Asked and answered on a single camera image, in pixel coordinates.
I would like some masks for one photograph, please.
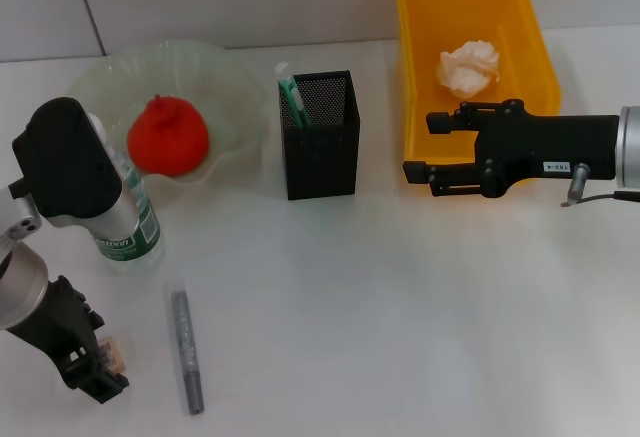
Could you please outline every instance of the yellow plastic bin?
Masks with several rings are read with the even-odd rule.
[[[397,0],[405,86],[405,161],[474,161],[476,132],[431,135],[428,112],[453,112],[460,99],[436,80],[440,52],[469,40],[500,52],[500,79],[474,102],[522,99],[527,111],[557,115],[561,91],[530,0]]]

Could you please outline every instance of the toothbrush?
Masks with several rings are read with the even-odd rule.
[[[296,122],[296,126],[299,129],[308,130],[311,127],[311,118],[309,112],[304,106],[304,101],[300,95],[300,89],[296,79],[294,79],[291,73],[291,67],[287,62],[280,62],[276,65],[276,77],[278,78],[278,85],[284,94],[287,104],[291,109],[291,114]]]

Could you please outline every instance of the gray marker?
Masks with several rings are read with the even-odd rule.
[[[202,397],[202,385],[200,383],[200,366],[198,365],[198,355],[196,354],[196,341],[193,338],[189,300],[185,290],[171,294],[171,307],[176,324],[178,351],[180,352],[180,363],[182,365],[184,387],[187,392],[189,413],[191,415],[201,414],[204,412],[204,398]]]

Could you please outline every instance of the robotic arm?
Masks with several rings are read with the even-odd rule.
[[[13,141],[23,178],[0,188],[0,330],[42,350],[65,384],[100,403],[129,385],[100,360],[104,325],[69,281],[49,282],[44,261],[21,242],[41,226],[80,225],[111,240],[129,237],[138,211],[80,104],[40,107]]]
[[[640,187],[640,107],[625,107],[620,116],[548,118],[529,114],[517,99],[462,102],[453,115],[429,113],[427,126],[432,134],[478,132],[473,163],[404,163],[409,183],[429,184],[434,196],[497,198],[524,179],[571,179],[564,205],[574,205],[593,200],[582,199],[587,179],[617,176],[620,187]],[[635,192],[598,197],[640,201]]]

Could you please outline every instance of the tile grout line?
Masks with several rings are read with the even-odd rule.
[[[89,1],[88,0],[82,0],[84,2],[84,8],[87,11],[87,15],[89,16],[89,21],[91,22],[91,27],[93,28],[93,34],[96,37],[96,40],[98,41],[98,45],[100,46],[100,52],[102,53],[102,55],[107,55],[107,53],[104,50],[104,45],[102,44],[102,38],[100,37],[100,32],[98,32],[98,26],[96,25],[96,21],[93,18],[93,13],[91,12],[91,7],[89,6]]]

